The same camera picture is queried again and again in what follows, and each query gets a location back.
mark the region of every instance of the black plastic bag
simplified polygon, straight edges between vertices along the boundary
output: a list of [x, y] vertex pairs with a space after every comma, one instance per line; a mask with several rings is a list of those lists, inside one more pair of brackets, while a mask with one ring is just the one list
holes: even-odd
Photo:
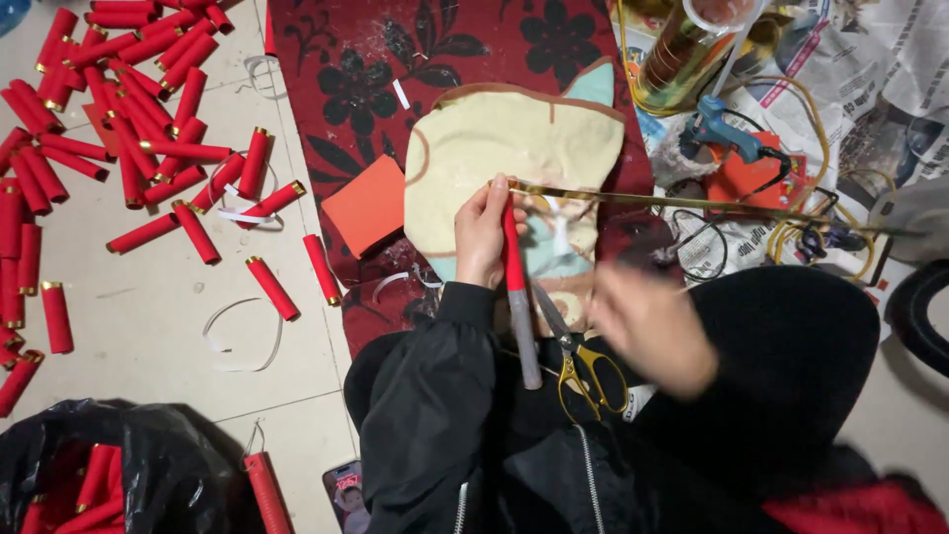
[[187, 407], [85, 399], [16, 423], [0, 435], [0, 532], [19, 532], [41, 469], [76, 441], [121, 448], [128, 534], [262, 531], [239, 452], [225, 452], [236, 444], [213, 446], [193, 419]]

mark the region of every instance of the smartphone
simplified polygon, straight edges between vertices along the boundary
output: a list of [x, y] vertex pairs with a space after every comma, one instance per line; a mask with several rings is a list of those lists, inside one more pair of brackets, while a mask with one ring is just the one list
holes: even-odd
[[363, 463], [353, 460], [323, 473], [323, 486], [343, 534], [363, 534], [369, 512], [363, 503]]

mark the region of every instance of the hand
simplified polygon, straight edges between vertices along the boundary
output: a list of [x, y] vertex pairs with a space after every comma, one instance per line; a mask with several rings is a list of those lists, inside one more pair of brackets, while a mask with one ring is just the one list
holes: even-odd
[[718, 355], [681, 288], [634, 269], [600, 265], [588, 313], [630, 368], [672, 395], [695, 398], [715, 379]]
[[[504, 246], [504, 230], [501, 216], [508, 202], [508, 177], [498, 174], [491, 187], [482, 187], [455, 215], [455, 246], [457, 266], [455, 281], [494, 289], [504, 277], [501, 263], [501, 247]], [[514, 221], [517, 234], [528, 231], [527, 213], [520, 206], [521, 195], [512, 195]]]

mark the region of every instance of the zipper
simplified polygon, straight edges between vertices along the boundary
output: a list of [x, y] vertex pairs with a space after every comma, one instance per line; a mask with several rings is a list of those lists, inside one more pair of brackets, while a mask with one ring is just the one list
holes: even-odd
[[458, 513], [455, 515], [455, 534], [461, 534], [465, 527], [465, 506], [468, 504], [468, 483], [458, 490]]
[[580, 441], [584, 445], [584, 461], [586, 462], [586, 480], [590, 484], [590, 501], [593, 503], [593, 515], [596, 517], [596, 529], [600, 534], [606, 534], [606, 529], [603, 527], [603, 514], [600, 513], [600, 497], [596, 492], [596, 482], [593, 480], [593, 459], [590, 457], [590, 445], [586, 440], [586, 431], [580, 425], [575, 425], [575, 427], [580, 431]]

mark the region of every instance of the gold scissor handle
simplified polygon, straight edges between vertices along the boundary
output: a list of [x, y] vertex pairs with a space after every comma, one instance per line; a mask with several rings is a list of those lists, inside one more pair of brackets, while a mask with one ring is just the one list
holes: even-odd
[[[629, 406], [629, 388], [626, 386], [626, 379], [623, 377], [623, 372], [620, 371], [619, 366], [610, 359], [606, 354], [600, 354], [595, 351], [584, 347], [583, 345], [577, 349], [577, 355], [580, 356], [580, 359], [584, 361], [587, 368], [590, 369], [590, 376], [593, 378], [593, 385], [596, 387], [596, 391], [600, 394], [600, 405], [606, 407], [607, 410], [610, 410], [614, 413], [623, 413], [626, 410], [626, 407]], [[596, 370], [593, 369], [593, 363], [604, 359], [608, 363], [613, 371], [616, 372], [616, 375], [620, 378], [620, 383], [623, 385], [623, 403], [620, 406], [610, 406], [609, 399], [606, 398], [606, 393], [603, 391], [603, 386], [600, 385], [600, 379], [597, 378]]]
[[589, 392], [587, 392], [586, 388], [584, 387], [584, 381], [581, 380], [580, 375], [577, 374], [577, 368], [573, 363], [573, 356], [570, 355], [570, 351], [563, 351], [563, 353], [564, 367], [560, 369], [560, 377], [557, 379], [557, 394], [560, 395], [560, 406], [564, 408], [564, 412], [567, 413], [567, 417], [570, 418], [570, 421], [572, 421], [574, 425], [579, 424], [577, 420], [573, 418], [573, 414], [570, 413], [570, 410], [567, 409], [567, 402], [564, 401], [564, 384], [567, 381], [572, 380], [573, 383], [577, 385], [576, 389], [580, 391], [580, 394], [586, 399], [586, 403], [589, 404], [590, 409], [593, 410], [593, 415], [596, 417], [596, 420], [599, 421], [600, 411], [597, 409], [596, 403], [593, 402], [593, 399], [590, 398]]

